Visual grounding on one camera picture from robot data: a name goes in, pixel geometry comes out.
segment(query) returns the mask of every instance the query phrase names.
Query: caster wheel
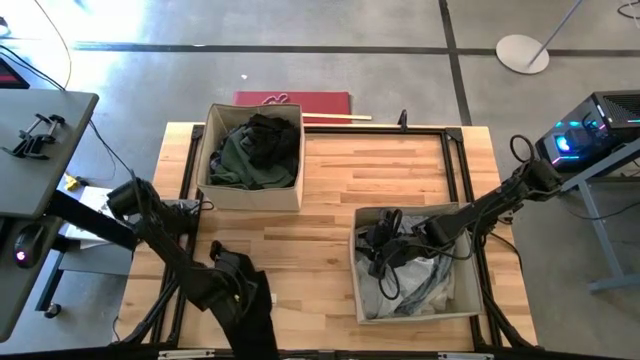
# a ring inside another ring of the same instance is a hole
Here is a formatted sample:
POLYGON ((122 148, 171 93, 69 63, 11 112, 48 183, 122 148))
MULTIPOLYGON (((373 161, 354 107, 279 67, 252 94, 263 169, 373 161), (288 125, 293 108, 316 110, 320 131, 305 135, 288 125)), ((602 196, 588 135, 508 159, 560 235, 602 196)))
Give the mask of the caster wheel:
POLYGON ((44 317, 46 317, 47 319, 53 319, 58 314, 60 314, 60 311, 62 311, 62 306, 51 303, 47 311, 44 312, 44 317))

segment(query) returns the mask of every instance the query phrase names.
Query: white lamp base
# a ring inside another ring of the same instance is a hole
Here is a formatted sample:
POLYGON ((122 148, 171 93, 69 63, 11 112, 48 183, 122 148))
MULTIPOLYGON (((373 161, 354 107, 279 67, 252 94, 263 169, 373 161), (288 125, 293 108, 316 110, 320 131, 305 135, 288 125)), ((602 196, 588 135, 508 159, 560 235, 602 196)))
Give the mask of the white lamp base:
POLYGON ((542 50, 538 58, 529 65, 533 56, 542 44, 524 35, 503 37, 496 46, 496 54, 500 62, 509 69, 521 74, 537 74, 549 65, 549 53, 542 50))

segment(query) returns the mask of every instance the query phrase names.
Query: metal pole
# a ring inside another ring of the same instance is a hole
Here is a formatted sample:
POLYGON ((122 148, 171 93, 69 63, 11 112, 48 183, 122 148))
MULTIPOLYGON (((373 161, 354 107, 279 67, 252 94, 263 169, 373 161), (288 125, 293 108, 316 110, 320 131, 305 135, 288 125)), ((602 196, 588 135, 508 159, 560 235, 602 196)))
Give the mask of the metal pole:
POLYGON ((547 48, 547 46, 549 45, 549 43, 551 42, 551 40, 553 40, 553 38, 558 34, 558 32, 560 31, 560 29, 562 29, 562 27, 564 26, 564 24, 567 22, 567 20, 569 20, 569 18, 571 17, 571 15, 573 14, 574 11, 576 11, 576 9, 578 8, 578 6, 580 6, 580 4, 582 3, 583 0, 576 0, 576 2, 573 4, 573 6, 571 7, 571 9, 569 10, 569 12, 564 16, 564 19, 562 19, 562 21, 560 22, 560 24, 558 24, 558 26, 556 27, 556 29, 553 31, 553 34, 551 34, 551 36, 549 36, 549 38, 547 39, 547 41, 545 41, 545 43, 540 47, 540 49, 538 50, 538 52, 533 56, 533 59, 531 59, 531 61, 529 61, 529 65, 531 66, 533 64, 534 61, 536 61, 536 59, 538 58, 538 56, 540 56, 540 54, 544 51, 544 49, 547 48))

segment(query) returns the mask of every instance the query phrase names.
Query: wooden stick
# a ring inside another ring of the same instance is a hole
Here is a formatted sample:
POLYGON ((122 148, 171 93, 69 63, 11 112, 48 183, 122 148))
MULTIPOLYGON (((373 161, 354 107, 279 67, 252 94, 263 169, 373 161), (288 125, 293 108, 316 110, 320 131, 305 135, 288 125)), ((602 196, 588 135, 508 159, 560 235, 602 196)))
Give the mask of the wooden stick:
POLYGON ((351 120, 373 120, 371 115, 342 115, 342 114, 316 114, 302 113, 302 117, 327 118, 327 119, 351 119, 351 120))

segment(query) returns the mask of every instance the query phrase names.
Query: wooden table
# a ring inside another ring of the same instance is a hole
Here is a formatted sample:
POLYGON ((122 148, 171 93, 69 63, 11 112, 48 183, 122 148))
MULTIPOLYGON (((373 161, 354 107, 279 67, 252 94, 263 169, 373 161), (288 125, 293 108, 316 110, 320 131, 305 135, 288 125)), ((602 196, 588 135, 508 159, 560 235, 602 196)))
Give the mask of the wooden table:
MULTIPOLYGON (((160 196, 177 198, 193 123, 169 123, 153 184, 160 196)), ((486 127, 463 127, 476 198, 499 185, 486 127)), ((452 156, 458 172, 455 148, 452 156)), ((214 239, 249 254, 267 272, 276 295, 272 317, 281 349, 472 350, 467 318, 422 324, 358 326, 347 242, 354 209, 380 205, 449 202, 440 140, 424 135, 308 134, 303 207, 300 213, 204 211, 195 260, 211 264, 214 239)), ((462 183, 457 176, 458 191, 462 183)), ((191 197, 196 186, 192 181, 191 197)), ((512 241, 511 230, 495 232, 512 241)), ((522 336, 536 342, 518 259, 488 238, 486 256, 496 302, 522 336)), ((164 264, 146 244, 135 252, 117 332, 129 334, 156 300, 164 264)), ((163 339, 173 317, 167 308, 163 339)), ((481 317, 488 340, 486 319, 481 317)), ((228 348, 210 312, 187 304, 180 347, 228 348)))

